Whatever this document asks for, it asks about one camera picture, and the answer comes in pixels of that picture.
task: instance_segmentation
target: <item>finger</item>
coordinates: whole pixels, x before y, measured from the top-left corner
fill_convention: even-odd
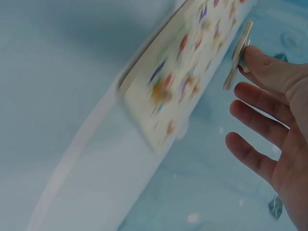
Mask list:
[[[241,82],[236,85],[234,93],[240,100],[269,114],[288,127],[291,127],[295,121],[289,106],[260,88],[249,83]]]
[[[231,104],[230,113],[265,139],[282,148],[289,131],[284,125],[267,118],[240,100],[235,100]]]
[[[256,84],[258,87],[262,88],[263,90],[269,92],[271,95],[273,95],[276,99],[281,101],[282,103],[289,105],[289,102],[286,98],[286,96],[282,93],[279,93],[271,88],[266,87],[264,84],[262,84],[259,80],[256,79],[256,77],[251,73],[245,73],[242,67],[239,67],[240,73],[246,77],[248,80]]]
[[[283,95],[302,77],[300,65],[281,62],[255,46],[244,51],[244,62],[254,77],[267,88]]]
[[[226,145],[239,161],[265,179],[268,183],[272,183],[271,179],[277,161],[259,153],[240,135],[234,132],[226,136]]]

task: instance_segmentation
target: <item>toy board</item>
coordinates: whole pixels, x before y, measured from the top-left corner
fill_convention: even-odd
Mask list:
[[[208,72],[238,24],[245,0],[187,0],[120,85],[130,115],[155,151],[163,150],[200,98]]]

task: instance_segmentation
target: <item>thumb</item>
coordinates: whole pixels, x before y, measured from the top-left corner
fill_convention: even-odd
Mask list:
[[[250,70],[247,77],[286,97],[308,143],[308,64],[281,62],[254,46],[245,49],[244,62]]]
[[[257,81],[283,95],[299,81],[300,65],[281,62],[255,46],[245,49],[244,62]]]

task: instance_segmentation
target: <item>bath toy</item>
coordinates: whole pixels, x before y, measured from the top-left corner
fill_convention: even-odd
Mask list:
[[[178,128],[187,123],[235,37],[235,22],[244,20],[243,15],[235,19],[236,14],[252,9],[252,4],[241,9],[238,0],[223,1],[221,7],[219,0],[212,1],[214,6],[209,2],[186,0],[123,72],[119,91],[124,108],[155,153],[170,148]],[[247,39],[241,42],[247,45]],[[241,49],[242,44],[233,56],[237,65]]]
[[[232,69],[229,75],[227,76],[227,79],[223,85],[224,90],[229,90],[231,88],[234,82],[234,79],[235,79],[237,68],[239,65],[241,65],[241,67],[243,68],[245,72],[249,72],[245,64],[241,62],[241,58],[242,58],[245,48],[249,46],[250,44],[249,34],[250,34],[253,24],[254,24],[253,21],[248,21],[246,28],[243,32],[243,35],[240,41],[238,42],[237,46],[235,47],[234,53],[232,55],[232,62],[233,62]]]
[[[274,58],[276,58],[276,59],[278,59],[278,60],[280,60],[282,62],[288,62],[288,58],[287,58],[287,56],[284,53],[276,54],[274,56]]]
[[[274,198],[269,203],[269,213],[271,216],[278,220],[282,214],[283,203],[278,196],[274,196]]]

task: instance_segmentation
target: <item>hand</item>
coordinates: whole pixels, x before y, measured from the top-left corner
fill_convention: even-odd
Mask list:
[[[250,73],[240,68],[241,73],[260,88],[239,83],[234,90],[239,100],[230,112],[282,154],[274,161],[234,132],[227,135],[226,145],[274,188],[298,230],[308,231],[308,65],[280,62],[253,46],[245,49],[244,60]]]

